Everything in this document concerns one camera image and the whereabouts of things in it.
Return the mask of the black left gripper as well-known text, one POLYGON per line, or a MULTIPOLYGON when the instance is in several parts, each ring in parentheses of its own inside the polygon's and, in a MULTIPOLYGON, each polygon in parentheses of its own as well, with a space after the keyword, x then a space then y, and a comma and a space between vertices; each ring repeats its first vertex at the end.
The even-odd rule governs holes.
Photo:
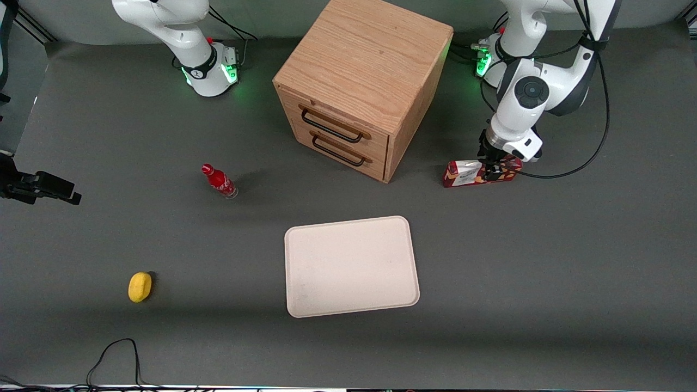
POLYGON ((479 137, 478 161, 485 167, 485 181, 500 181, 505 178, 505 173, 501 167, 505 159, 510 158, 510 154, 493 146, 486 138, 487 128, 481 131, 479 137))

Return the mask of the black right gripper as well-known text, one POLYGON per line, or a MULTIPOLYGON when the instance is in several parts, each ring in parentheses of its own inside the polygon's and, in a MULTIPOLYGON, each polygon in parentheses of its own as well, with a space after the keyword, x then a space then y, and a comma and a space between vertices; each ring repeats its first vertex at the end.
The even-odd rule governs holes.
POLYGON ((15 199, 21 203, 34 203, 39 198, 60 198, 65 203, 80 205, 82 195, 74 192, 75 184, 49 172, 38 171, 33 181, 33 193, 27 194, 24 175, 20 173, 14 159, 1 153, 1 197, 15 199))

